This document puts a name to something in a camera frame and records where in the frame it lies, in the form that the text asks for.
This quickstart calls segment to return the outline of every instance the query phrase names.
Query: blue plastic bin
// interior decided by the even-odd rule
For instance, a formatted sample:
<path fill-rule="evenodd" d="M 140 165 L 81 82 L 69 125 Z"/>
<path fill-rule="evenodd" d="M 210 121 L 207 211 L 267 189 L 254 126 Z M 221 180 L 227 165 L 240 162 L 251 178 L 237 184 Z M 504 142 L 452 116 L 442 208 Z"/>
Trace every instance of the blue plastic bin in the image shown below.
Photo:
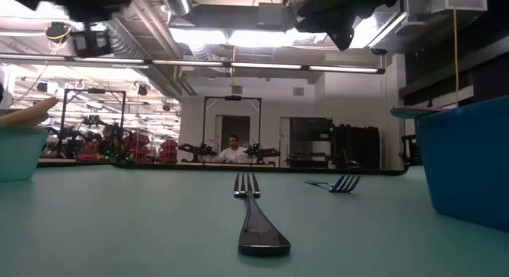
<path fill-rule="evenodd" d="M 35 173 L 48 132 L 0 126 L 0 182 L 26 181 Z"/>
<path fill-rule="evenodd" d="M 437 212 L 509 232 L 509 96 L 416 120 Z"/>

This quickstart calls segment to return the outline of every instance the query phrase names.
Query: fork handle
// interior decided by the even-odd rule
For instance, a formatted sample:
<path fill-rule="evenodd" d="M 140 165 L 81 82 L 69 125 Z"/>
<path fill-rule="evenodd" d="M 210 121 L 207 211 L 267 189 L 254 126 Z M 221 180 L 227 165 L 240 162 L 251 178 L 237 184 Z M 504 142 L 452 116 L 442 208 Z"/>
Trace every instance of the fork handle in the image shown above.
<path fill-rule="evenodd" d="M 285 256 L 290 248 L 290 242 L 258 207 L 253 193 L 247 193 L 247 214 L 240 232 L 239 252 L 248 256 Z"/>

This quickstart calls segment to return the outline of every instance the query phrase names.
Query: fork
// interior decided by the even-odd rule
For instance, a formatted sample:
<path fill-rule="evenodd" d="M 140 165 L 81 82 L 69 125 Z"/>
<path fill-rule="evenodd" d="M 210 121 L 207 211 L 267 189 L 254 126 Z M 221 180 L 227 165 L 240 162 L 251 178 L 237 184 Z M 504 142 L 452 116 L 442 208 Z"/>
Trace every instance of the fork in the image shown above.
<path fill-rule="evenodd" d="M 328 185 L 328 191 L 331 193 L 351 193 L 359 183 L 360 176 L 355 175 L 346 175 L 342 176 L 335 184 L 330 184 L 327 182 L 317 182 L 317 181 L 304 181 L 308 185 L 315 185 L 321 187 L 323 189 L 327 189 L 322 185 Z"/>
<path fill-rule="evenodd" d="M 247 190 L 242 175 L 239 188 L 239 175 L 235 179 L 233 196 L 247 199 L 247 214 L 239 236 L 239 252 L 247 256 L 285 256 L 289 254 L 290 242 L 270 223 L 256 204 L 260 197 L 258 181 L 253 174 L 253 187 L 247 175 Z"/>

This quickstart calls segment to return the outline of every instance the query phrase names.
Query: white shirt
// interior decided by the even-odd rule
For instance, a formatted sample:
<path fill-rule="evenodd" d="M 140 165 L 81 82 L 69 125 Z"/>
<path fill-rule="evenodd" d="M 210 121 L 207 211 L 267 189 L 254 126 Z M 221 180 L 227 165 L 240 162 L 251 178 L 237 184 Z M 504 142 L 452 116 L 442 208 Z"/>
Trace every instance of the white shirt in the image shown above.
<path fill-rule="evenodd" d="M 226 150 L 223 150 L 220 154 L 220 161 L 221 162 L 237 162 L 237 163 L 243 163 L 243 162 L 249 162 L 247 154 L 244 153 L 244 151 L 247 150 L 246 148 L 243 148 L 239 146 L 237 150 L 232 150 L 231 148 L 227 148 Z"/>

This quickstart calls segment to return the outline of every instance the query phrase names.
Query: teal table surface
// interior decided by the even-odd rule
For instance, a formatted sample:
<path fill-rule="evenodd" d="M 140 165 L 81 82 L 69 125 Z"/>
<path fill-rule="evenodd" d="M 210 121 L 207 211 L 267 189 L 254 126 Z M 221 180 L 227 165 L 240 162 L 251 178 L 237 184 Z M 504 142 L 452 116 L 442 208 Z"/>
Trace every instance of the teal table surface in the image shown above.
<path fill-rule="evenodd" d="M 237 252 L 233 172 L 39 169 L 0 184 L 0 276 L 507 276 L 509 233 L 436 213 L 422 168 L 365 176 L 354 194 L 256 174 L 284 258 Z"/>

